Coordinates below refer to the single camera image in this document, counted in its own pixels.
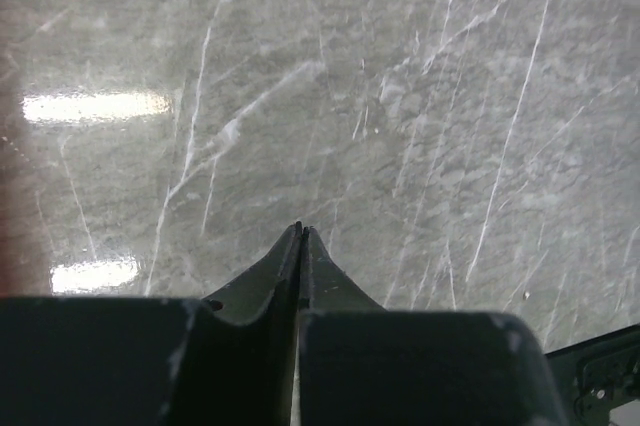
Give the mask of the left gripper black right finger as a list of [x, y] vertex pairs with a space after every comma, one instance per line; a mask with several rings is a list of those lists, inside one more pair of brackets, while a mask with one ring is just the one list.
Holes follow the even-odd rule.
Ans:
[[538, 341], [494, 311], [388, 311], [307, 229], [301, 252], [304, 425], [564, 425]]

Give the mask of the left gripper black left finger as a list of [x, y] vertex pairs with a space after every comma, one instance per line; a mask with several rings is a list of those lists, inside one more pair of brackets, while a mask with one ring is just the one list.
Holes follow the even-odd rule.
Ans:
[[302, 227], [203, 298], [1, 302], [5, 425], [286, 425]]

